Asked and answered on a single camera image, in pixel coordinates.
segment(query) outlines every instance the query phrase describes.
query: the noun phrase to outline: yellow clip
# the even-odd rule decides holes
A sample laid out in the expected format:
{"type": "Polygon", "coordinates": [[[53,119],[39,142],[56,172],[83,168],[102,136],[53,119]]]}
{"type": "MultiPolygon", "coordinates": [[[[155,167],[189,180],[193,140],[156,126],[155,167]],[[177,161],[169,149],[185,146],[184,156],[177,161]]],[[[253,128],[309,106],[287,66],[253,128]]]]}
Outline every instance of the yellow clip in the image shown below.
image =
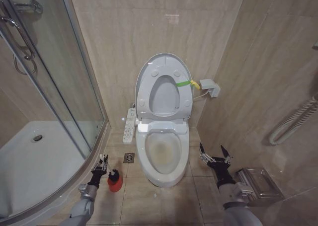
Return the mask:
{"type": "Polygon", "coordinates": [[[200,85],[198,85],[197,82],[195,82],[195,81],[193,81],[193,80],[190,80],[190,84],[191,84],[191,85],[194,85],[194,87],[195,87],[196,89],[200,89],[200,85]]]}

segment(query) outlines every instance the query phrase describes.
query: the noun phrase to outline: green strap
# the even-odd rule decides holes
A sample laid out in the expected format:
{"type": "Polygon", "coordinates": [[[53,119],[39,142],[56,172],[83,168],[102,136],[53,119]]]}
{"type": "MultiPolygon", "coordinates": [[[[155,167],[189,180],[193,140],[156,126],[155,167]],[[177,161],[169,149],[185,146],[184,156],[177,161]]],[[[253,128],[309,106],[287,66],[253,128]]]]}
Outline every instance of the green strap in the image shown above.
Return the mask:
{"type": "Polygon", "coordinates": [[[181,86],[185,86],[185,85],[188,85],[188,84],[190,84],[189,80],[187,80],[185,82],[176,83],[175,85],[177,85],[178,87],[181,87],[181,86]]]}

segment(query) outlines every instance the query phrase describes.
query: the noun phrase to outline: tiled floor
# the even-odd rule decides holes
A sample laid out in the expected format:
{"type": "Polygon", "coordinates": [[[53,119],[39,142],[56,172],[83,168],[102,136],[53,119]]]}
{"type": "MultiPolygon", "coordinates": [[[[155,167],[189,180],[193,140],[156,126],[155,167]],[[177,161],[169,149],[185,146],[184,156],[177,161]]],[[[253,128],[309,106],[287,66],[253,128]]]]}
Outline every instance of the tiled floor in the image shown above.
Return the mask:
{"type": "MultiPolygon", "coordinates": [[[[108,190],[101,181],[95,210],[87,225],[189,225],[221,226],[223,209],[211,170],[199,159],[200,139],[190,130],[189,163],[183,179],[174,187],[158,188],[144,176],[137,155],[135,162],[123,164],[124,153],[135,152],[136,145],[122,144],[123,129],[112,129],[105,153],[109,165],[124,177],[122,189],[108,190]]],[[[70,212],[74,199],[42,225],[58,225],[70,212]]]]}

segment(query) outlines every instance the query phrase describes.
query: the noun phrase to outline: wall outlet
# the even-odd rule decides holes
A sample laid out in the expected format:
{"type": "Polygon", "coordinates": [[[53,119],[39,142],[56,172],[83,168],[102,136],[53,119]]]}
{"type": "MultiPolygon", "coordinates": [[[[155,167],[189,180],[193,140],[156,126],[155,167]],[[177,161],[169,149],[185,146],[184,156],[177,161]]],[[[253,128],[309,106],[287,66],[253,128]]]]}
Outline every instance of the wall outlet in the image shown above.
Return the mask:
{"type": "Polygon", "coordinates": [[[200,84],[201,84],[201,89],[209,89],[209,90],[211,90],[211,91],[209,91],[209,94],[210,94],[210,96],[212,98],[213,97],[217,97],[219,95],[221,88],[213,80],[211,80],[211,79],[201,79],[200,80],[200,84]]]}

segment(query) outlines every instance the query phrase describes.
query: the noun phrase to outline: floor drain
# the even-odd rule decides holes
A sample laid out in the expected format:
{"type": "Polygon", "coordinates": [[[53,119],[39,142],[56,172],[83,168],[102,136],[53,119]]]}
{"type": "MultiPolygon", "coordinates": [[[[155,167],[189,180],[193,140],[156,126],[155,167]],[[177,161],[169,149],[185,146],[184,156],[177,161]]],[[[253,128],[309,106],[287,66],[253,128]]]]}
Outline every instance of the floor drain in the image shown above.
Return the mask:
{"type": "Polygon", "coordinates": [[[40,141],[42,138],[43,138],[42,135],[36,135],[34,138],[32,138],[32,140],[33,140],[34,142],[38,142],[38,141],[40,141]]]}
{"type": "Polygon", "coordinates": [[[135,154],[134,153],[125,153],[124,163],[134,163],[135,154]]]}

